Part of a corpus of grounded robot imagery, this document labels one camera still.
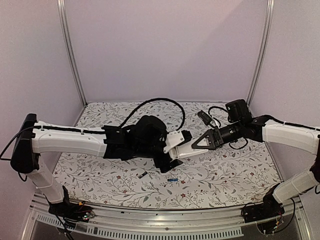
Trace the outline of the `blue battery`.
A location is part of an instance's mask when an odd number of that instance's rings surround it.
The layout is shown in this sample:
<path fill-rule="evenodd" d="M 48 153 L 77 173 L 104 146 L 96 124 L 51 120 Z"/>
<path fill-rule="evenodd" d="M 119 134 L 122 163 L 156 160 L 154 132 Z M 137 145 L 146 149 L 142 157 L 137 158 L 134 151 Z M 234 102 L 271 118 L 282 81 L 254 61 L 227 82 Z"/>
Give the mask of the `blue battery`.
<path fill-rule="evenodd" d="M 167 179 L 168 182 L 177 182 L 178 179 L 177 178 L 169 178 Z"/>

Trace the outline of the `black battery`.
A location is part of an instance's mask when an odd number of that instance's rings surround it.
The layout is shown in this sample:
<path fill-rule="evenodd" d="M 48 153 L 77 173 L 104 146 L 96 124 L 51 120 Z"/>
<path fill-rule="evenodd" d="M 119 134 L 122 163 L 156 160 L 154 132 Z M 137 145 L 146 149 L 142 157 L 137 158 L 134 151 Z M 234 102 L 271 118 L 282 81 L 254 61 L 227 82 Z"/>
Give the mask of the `black battery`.
<path fill-rule="evenodd" d="M 148 173 L 145 171 L 144 173 L 142 173 L 142 174 L 140 174 L 140 175 L 138 175 L 137 177 L 139 178 L 139 179 L 141 179 L 141 178 L 143 178 L 145 175 L 147 175 Z"/>

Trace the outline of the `white remote control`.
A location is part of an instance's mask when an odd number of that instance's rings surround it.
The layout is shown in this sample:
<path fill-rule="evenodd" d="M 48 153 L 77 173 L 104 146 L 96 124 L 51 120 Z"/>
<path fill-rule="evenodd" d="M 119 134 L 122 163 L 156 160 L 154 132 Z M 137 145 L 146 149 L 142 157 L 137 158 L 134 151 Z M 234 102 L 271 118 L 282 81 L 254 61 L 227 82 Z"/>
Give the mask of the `white remote control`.
<path fill-rule="evenodd" d="M 201 154 L 207 153 L 208 149 L 194 149 L 191 144 L 184 144 L 181 146 L 175 146 L 169 150 L 169 155 L 172 159 L 184 159 Z"/>

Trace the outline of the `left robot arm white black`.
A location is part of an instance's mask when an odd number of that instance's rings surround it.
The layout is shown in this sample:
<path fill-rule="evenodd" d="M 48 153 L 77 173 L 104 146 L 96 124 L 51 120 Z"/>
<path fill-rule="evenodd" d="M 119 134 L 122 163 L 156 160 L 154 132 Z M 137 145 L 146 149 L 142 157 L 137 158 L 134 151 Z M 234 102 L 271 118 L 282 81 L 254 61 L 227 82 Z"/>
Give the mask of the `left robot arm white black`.
<path fill-rule="evenodd" d="M 181 130 L 168 132 L 166 125 L 155 116 L 145 115 L 136 124 L 125 127 L 78 128 L 38 121 L 36 114 L 30 113 L 13 139 L 11 167 L 29 177 L 63 217 L 70 217 L 75 211 L 74 205 L 40 160 L 42 153 L 75 153 L 122 161 L 149 158 L 166 173 L 181 164 L 169 151 L 186 138 Z"/>

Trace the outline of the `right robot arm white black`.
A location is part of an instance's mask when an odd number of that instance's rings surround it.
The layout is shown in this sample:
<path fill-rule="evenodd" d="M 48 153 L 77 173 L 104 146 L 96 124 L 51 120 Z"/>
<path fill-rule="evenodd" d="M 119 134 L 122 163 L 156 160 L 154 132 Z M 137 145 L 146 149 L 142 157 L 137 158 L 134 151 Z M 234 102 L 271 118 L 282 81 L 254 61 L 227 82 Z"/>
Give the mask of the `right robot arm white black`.
<path fill-rule="evenodd" d="M 258 213 L 269 218 L 278 207 L 290 198 L 302 195 L 320 184 L 320 130 L 278 120 L 271 115 L 253 117 L 245 100 L 226 103 L 229 124 L 207 130 L 191 147 L 193 149 L 216 150 L 240 138 L 256 142 L 277 143 L 301 149 L 316 156 L 308 170 L 272 187 L 263 197 Z"/>

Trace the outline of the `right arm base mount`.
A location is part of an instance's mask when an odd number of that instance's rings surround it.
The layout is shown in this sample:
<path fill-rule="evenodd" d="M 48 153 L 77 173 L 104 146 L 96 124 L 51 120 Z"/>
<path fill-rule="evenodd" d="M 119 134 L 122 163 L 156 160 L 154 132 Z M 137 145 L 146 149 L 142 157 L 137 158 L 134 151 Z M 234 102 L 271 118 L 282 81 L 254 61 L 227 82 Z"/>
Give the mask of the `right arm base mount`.
<path fill-rule="evenodd" d="M 267 203 L 249 202 L 241 209 L 245 223 L 256 223 L 258 231 L 263 235 L 274 234 L 283 221 L 285 209 L 282 204 L 270 206 Z"/>

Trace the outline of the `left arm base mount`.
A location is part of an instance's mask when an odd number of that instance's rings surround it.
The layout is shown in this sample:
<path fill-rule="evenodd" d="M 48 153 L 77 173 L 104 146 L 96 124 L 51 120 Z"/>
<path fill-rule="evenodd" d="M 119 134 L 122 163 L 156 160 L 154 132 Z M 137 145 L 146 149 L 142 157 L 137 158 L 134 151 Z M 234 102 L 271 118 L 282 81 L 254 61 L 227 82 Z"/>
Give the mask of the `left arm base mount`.
<path fill-rule="evenodd" d="M 50 203 L 48 212 L 52 215 L 62 217 L 71 222 L 88 222 L 95 217 L 92 207 L 86 205 L 85 201 L 78 203 L 60 202 Z"/>

